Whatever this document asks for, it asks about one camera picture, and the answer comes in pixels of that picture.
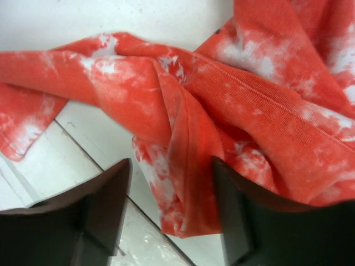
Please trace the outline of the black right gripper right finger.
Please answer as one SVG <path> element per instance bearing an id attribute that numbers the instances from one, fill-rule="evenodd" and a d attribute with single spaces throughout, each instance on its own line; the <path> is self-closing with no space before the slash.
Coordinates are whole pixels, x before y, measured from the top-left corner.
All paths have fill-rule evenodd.
<path id="1" fill-rule="evenodd" d="M 313 207 L 281 197 L 222 159 L 212 172 L 226 265 L 353 265 L 354 201 Z"/>

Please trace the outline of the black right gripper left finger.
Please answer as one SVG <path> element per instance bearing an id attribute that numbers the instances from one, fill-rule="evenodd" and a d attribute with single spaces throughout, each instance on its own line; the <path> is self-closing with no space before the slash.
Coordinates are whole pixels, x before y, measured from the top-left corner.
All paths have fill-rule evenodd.
<path id="1" fill-rule="evenodd" d="M 109 265 L 130 178 L 126 158 L 29 208 L 1 211 L 1 265 Z"/>

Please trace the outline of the orange tie-dye trousers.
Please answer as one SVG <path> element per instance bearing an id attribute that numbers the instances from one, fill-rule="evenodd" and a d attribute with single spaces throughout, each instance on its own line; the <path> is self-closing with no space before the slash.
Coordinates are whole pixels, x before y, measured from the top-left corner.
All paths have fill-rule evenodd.
<path id="1" fill-rule="evenodd" d="M 311 206 L 354 199 L 354 2 L 235 1 L 196 51 L 129 33 L 1 53 L 1 151 L 20 160 L 68 99 L 133 134 L 164 233 L 220 231 L 211 158 Z"/>

